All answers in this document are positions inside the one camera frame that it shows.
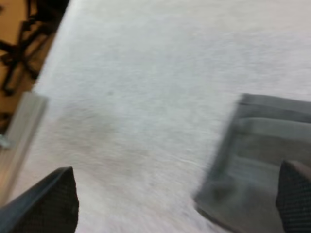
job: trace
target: floor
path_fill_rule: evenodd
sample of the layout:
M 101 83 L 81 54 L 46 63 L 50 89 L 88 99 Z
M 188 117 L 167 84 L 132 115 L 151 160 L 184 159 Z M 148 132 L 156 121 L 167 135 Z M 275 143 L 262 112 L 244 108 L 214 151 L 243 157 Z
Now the floor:
M 25 1 L 23 0 L 0 0 L 0 5 L 4 10 L 0 13 L 0 40 L 14 44 L 17 39 L 19 27 L 21 21 L 26 17 Z M 51 41 L 47 42 L 47 45 L 38 53 L 38 55 L 32 61 L 32 65 L 38 69 L 41 68 L 43 61 L 49 50 Z M 0 82 L 2 82 L 6 72 L 6 67 L 0 63 Z M 14 73 L 13 84 L 19 77 L 19 74 L 23 72 L 21 65 Z M 17 92 L 11 96 L 6 97 L 3 93 L 0 94 L 0 112 L 13 113 L 17 107 L 20 97 L 23 92 L 32 89 L 35 81 L 32 80 L 28 74 L 23 74 L 21 82 L 19 84 Z

